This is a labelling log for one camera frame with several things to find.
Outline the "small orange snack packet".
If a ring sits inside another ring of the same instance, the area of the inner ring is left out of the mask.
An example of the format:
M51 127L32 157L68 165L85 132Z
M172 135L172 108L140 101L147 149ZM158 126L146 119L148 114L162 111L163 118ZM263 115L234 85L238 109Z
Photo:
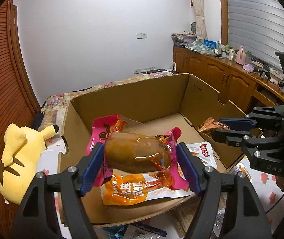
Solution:
M215 121L212 117L206 119L199 127L199 132L209 133L217 129L230 130L230 128L221 122Z

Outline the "orange white chicken feet pouch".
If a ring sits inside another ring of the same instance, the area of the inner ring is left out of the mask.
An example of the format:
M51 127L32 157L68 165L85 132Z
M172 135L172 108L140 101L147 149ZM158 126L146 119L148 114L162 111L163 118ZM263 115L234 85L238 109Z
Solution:
M194 194L189 188L172 190L164 186L155 174L114 173L100 191L106 206L132 206L151 200L178 199Z

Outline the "pink packaged braised meat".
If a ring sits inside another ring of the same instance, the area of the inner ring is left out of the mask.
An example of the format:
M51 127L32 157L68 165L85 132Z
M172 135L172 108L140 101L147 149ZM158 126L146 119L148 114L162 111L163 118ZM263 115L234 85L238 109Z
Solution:
M103 156L93 185L106 183L116 169L128 174L153 173L164 187L186 189L189 183L178 170L177 141L181 134L179 127L160 134L121 114L95 118L86 154L101 143Z

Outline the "white red snack pouch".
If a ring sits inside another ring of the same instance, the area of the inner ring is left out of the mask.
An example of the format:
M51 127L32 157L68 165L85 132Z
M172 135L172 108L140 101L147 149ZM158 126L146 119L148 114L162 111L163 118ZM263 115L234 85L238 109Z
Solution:
M182 171L181 161L178 159L179 153L181 152L181 146L182 142L178 143L176 147L177 169L179 176L182 179L186 179ZM212 166L214 168L217 168L216 160L214 158L213 148L209 142L204 141L204 142L186 144L185 146L187 147L191 155L193 157L198 157L205 166Z

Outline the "wooden sideboard cabinet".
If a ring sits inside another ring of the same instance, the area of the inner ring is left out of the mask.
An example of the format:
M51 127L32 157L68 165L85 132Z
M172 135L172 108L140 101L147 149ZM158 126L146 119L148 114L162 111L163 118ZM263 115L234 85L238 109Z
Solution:
M230 100L246 113L254 107L284 105L278 85L261 80L260 74L247 72L234 61L174 46L173 62L179 73L193 74L219 91L221 103Z

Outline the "white floral bed blanket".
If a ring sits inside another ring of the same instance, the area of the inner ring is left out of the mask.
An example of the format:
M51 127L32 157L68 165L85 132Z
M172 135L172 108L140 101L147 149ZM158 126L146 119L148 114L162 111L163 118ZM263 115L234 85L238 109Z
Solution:
M58 173L58 161L60 157L66 155L67 146L62 138L53 138L46 141L47 149L45 149L36 165L36 171L42 171L45 175L53 175ZM276 178L273 175L253 170L249 167L248 158L244 157L238 164L231 168L230 174L236 174L239 171L245 172L253 184L264 209L268 212L267 218L271 232L275 233L278 225L284 217L284 192L276 185ZM187 190L171 190L166 187L154 190L146 196L147 203L154 203L156 200L185 200L187 197L193 196L194 193ZM175 208L178 212L177 227L168 226L168 234L178 233L178 229L188 228L191 215L194 214L195 204L191 203L185 207L179 206Z

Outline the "brown cardboard box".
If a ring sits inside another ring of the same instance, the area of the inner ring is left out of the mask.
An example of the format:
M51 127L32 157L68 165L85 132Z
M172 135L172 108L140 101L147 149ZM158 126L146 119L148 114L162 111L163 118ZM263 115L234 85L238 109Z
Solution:
M66 110L62 135L68 153L59 160L59 171L77 165L85 155L93 120L121 114L144 123L139 130L165 133L174 127L181 129L178 142L192 144L209 140L218 157L217 170L224 172L242 157L240 148L214 143L198 127L209 117L242 118L245 116L232 101L219 102L219 92L192 74L176 74L146 79L89 92L72 99ZM137 205L120 207L102 203L100 187L82 198L85 211L94 227L104 228L142 221L167 212L194 199L195 195L179 199L157 199Z

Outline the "pink kettle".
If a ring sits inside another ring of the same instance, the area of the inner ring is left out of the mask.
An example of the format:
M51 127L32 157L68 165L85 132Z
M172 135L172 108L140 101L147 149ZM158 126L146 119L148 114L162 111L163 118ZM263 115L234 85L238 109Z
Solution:
M236 54L236 63L244 65L246 60L246 53L243 46L240 46L237 54Z

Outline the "yellow pikachu plush toy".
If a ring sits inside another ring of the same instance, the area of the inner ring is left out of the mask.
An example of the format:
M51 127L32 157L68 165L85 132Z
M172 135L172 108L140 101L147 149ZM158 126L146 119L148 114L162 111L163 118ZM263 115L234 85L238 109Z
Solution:
M57 135L59 127L42 131L11 123L4 134L5 147L0 159L0 193L8 202L19 205L36 173L46 141Z

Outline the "blue tissue pack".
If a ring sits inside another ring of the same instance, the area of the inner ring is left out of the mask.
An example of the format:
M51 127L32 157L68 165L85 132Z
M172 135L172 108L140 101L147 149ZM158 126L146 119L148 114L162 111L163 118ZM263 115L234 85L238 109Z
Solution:
M203 41L203 44L204 44L207 48L209 48L210 50L215 50L215 49L217 48L217 42L212 41L212 40L207 40L207 39L205 39L205 40Z

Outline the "wooden slatted wardrobe door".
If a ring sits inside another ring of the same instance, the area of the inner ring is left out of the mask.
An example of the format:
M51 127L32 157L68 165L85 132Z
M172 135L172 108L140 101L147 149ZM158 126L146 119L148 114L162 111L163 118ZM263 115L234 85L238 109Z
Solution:
M0 6L0 159L9 124L31 126L40 106L23 63L17 33L17 6L5 0ZM0 194L0 236L8 238L17 212Z

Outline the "grey window blind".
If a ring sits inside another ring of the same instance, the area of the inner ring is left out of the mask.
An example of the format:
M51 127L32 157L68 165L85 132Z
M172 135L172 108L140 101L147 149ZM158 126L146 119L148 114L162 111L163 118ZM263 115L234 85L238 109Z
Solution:
M284 8L277 0L227 0L228 45L281 70L277 51L284 52Z

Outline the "beige curtain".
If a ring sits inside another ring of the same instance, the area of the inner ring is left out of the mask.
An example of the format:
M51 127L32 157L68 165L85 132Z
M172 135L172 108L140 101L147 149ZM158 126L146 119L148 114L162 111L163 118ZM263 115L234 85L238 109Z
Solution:
M192 0L195 13L197 39L207 39L207 30L204 16L204 0Z

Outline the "wall power strip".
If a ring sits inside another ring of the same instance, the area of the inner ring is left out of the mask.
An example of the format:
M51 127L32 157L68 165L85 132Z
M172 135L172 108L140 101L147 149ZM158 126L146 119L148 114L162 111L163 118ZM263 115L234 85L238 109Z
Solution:
M140 68L140 69L134 69L133 73L134 74L146 74L149 71L156 70L156 67L147 67L147 68Z

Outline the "white wall switch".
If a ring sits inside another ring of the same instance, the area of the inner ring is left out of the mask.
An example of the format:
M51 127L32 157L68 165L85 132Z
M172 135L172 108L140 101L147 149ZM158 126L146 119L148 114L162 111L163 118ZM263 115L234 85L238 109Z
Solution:
M137 39L146 39L147 34L146 33L138 33L138 34L136 34L136 38Z

